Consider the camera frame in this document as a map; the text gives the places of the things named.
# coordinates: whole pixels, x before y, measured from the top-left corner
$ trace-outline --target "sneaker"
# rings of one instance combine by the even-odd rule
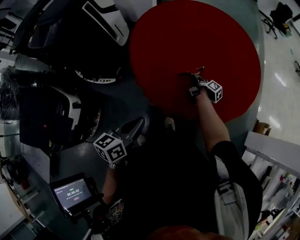
[[[167,130],[167,133],[170,131],[175,131],[175,122],[173,118],[169,118],[169,117],[165,118],[165,128]]]

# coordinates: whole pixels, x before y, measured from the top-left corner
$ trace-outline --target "red round table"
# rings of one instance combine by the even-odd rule
[[[256,49],[242,27],[205,3],[176,0],[146,12],[130,37],[130,60],[136,83],[151,103],[170,117],[198,119],[179,73],[196,73],[223,87],[213,104],[223,122],[241,116],[253,103],[261,80]]]

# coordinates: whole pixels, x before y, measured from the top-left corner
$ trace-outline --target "white cube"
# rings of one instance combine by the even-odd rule
[[[109,163],[127,155],[123,141],[107,133],[103,133],[93,144],[99,156]]]
[[[214,80],[211,80],[208,84],[205,85],[209,98],[213,103],[217,103],[223,97],[222,86],[216,83]]]

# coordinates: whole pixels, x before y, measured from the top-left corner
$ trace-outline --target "office chair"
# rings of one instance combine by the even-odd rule
[[[271,11],[271,18],[273,21],[268,18],[265,14],[263,14],[266,18],[262,21],[269,26],[269,31],[267,33],[269,34],[271,30],[275,34],[275,39],[277,39],[277,35],[275,32],[275,28],[278,28],[280,31],[282,31],[284,34],[286,34],[286,30],[290,29],[289,26],[284,26],[284,23],[286,23],[287,20],[291,19],[293,17],[293,11],[290,9],[289,6],[286,4],[282,4],[281,2],[278,3],[276,10]]]

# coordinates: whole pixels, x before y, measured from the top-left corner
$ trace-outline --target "person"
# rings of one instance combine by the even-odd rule
[[[196,103],[209,161],[166,118],[166,138],[138,148],[125,168],[108,169],[102,189],[104,238],[241,240],[251,235],[262,187],[230,142],[205,88]]]

